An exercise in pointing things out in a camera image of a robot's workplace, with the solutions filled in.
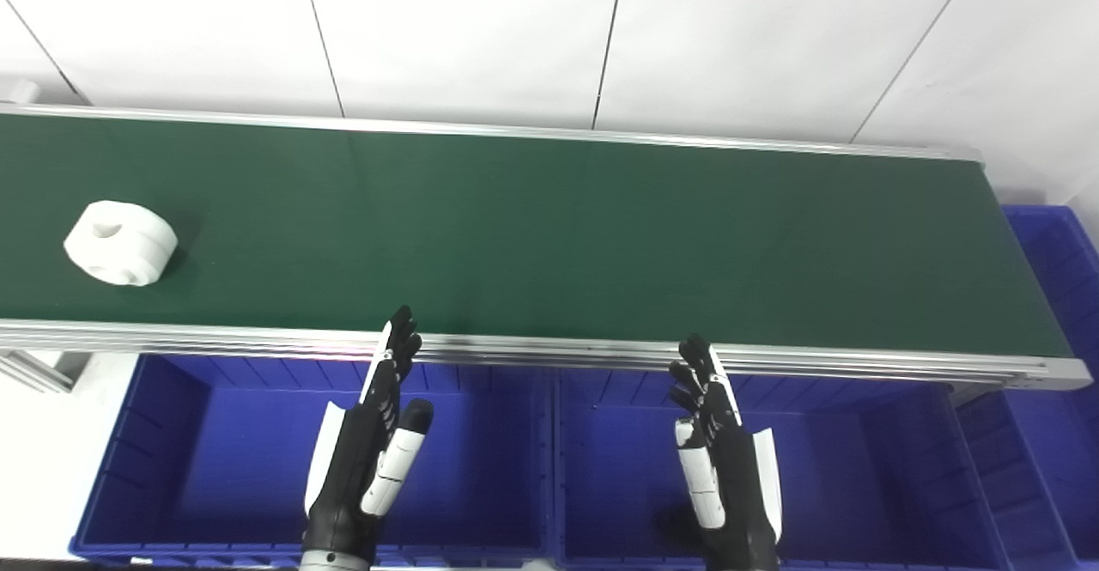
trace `blue plastic bin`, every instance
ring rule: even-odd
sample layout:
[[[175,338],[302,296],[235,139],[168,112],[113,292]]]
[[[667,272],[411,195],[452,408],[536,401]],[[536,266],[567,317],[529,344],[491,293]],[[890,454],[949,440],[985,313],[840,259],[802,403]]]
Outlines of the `blue plastic bin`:
[[[76,537],[109,564],[299,561],[302,496],[325,403],[365,365],[142,357]],[[518,567],[546,556],[550,384],[533,368],[413,368],[402,400],[439,418],[386,519],[384,566]]]
[[[1067,206],[1004,206],[1008,222],[1072,345],[1099,379],[1099,255]],[[1000,455],[989,497],[1002,495],[1001,527],[1017,567],[1099,569],[1099,387],[1074,392],[1012,391],[963,407],[974,457]],[[974,439],[987,429],[997,445]],[[1018,429],[1021,435],[1012,435]],[[1035,492],[1023,504],[1022,492]],[[1037,502],[1037,492],[1052,500]],[[1010,505],[1014,495],[1014,505]]]
[[[702,567],[655,523],[689,504],[671,383],[664,372],[559,373],[562,567]],[[773,376],[734,376],[733,387],[750,430],[775,430],[785,569],[1007,568],[945,388]]]

